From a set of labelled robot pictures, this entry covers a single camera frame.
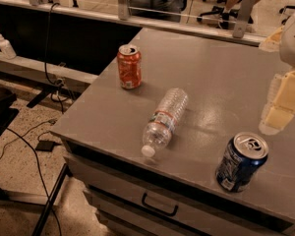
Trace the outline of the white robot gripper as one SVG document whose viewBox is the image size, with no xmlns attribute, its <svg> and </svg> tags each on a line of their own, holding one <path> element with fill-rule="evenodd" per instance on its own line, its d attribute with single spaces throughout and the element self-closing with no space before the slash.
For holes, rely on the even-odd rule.
<svg viewBox="0 0 295 236">
<path fill-rule="evenodd" d="M 283 62 L 295 67 L 295 12 L 259 45 L 266 52 L 277 52 Z M 270 82 L 260 131 L 265 135 L 281 132 L 295 116 L 295 68 L 285 75 L 275 74 Z"/>
</svg>

